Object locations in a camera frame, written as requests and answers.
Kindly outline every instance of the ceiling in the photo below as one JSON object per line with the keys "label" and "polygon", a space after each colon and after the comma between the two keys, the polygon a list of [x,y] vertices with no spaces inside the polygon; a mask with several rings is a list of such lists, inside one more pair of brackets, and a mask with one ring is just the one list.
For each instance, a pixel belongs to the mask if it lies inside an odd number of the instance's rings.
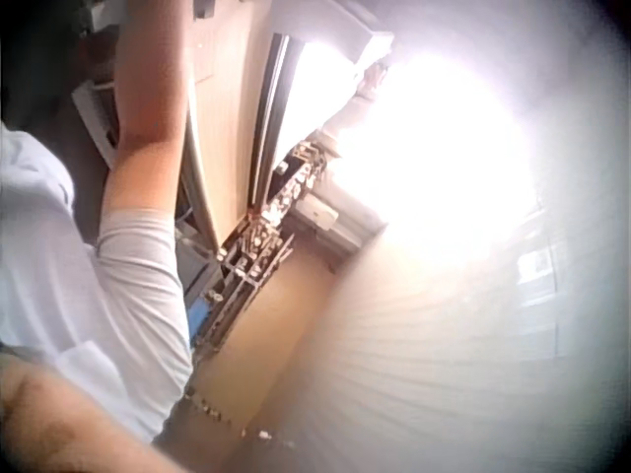
{"label": "ceiling", "polygon": [[360,0],[394,33],[394,60],[430,50],[483,77],[515,112],[536,106],[570,75],[602,21],[587,1]]}

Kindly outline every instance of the white shirt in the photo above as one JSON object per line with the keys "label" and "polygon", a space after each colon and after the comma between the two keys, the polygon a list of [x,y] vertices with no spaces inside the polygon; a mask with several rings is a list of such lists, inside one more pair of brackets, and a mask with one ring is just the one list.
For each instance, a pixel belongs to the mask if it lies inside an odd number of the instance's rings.
{"label": "white shirt", "polygon": [[0,341],[27,347],[150,441],[192,371],[174,219],[112,212],[91,248],[73,200],[65,167],[3,125]]}

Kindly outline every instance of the shirt sleeve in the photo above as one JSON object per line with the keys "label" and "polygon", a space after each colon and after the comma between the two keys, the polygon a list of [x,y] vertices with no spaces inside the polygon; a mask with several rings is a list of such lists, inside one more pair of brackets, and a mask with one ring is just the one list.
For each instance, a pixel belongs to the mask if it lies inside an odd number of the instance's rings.
{"label": "shirt sleeve", "polygon": [[104,216],[99,277],[114,314],[119,369],[146,428],[159,432],[192,372],[175,260],[173,217],[152,210]]}

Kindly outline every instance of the white wall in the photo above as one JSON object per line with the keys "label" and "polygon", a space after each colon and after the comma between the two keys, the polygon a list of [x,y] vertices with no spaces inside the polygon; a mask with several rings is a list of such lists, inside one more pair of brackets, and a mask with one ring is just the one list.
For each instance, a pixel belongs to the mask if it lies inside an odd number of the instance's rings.
{"label": "white wall", "polygon": [[525,119],[554,297],[524,306],[522,244],[439,273],[386,234],[344,275],[252,423],[275,440],[247,439],[230,471],[603,461],[629,414],[628,56],[602,31],[571,75]]}

